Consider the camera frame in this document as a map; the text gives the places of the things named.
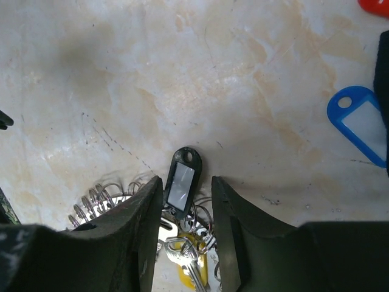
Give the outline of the dark navy vest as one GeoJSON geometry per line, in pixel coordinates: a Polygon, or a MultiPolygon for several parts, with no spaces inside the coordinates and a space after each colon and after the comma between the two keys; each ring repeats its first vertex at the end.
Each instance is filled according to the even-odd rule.
{"type": "Polygon", "coordinates": [[[380,112],[386,130],[386,169],[388,173],[388,31],[382,32],[379,38],[373,89],[380,106],[380,112]]]}

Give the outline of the silver key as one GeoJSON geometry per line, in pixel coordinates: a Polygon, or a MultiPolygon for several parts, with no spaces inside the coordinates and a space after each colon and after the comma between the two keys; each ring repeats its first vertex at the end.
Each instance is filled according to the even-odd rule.
{"type": "Polygon", "coordinates": [[[200,254],[188,237],[168,237],[164,243],[167,257],[177,264],[195,291],[207,291],[207,256],[200,254]]]}

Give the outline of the black key tag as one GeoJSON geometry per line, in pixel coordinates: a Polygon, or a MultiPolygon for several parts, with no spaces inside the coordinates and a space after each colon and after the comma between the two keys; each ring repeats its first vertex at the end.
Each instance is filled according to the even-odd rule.
{"type": "Polygon", "coordinates": [[[174,153],[164,189],[164,204],[177,220],[188,215],[201,173],[202,158],[194,148],[182,147],[174,153]]]}

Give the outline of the red key tag left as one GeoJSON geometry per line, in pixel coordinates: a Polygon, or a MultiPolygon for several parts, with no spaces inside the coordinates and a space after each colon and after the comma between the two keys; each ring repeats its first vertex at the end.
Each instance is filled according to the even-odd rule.
{"type": "Polygon", "coordinates": [[[388,18],[389,0],[358,0],[359,6],[366,12],[388,18]]]}

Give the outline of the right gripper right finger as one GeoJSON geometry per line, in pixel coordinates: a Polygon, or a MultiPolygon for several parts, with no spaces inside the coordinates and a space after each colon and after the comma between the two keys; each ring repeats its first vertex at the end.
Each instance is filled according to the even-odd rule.
{"type": "Polygon", "coordinates": [[[223,291],[306,291],[303,236],[212,178],[223,291]]]}

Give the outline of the blue key tag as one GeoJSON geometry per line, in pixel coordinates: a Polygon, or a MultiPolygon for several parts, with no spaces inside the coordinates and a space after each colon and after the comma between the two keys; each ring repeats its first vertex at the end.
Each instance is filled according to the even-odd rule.
{"type": "Polygon", "coordinates": [[[387,167],[387,131],[374,92],[349,86],[328,102],[327,117],[374,165],[387,167]]]}

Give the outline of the yellow key tag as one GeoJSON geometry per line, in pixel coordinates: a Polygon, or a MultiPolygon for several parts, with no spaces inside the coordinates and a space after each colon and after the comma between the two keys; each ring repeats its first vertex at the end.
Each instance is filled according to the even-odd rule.
{"type": "Polygon", "coordinates": [[[179,279],[187,287],[194,291],[207,291],[208,268],[207,256],[201,254],[203,242],[193,234],[178,235],[179,242],[173,246],[179,249],[185,262],[178,263],[179,279]]]}

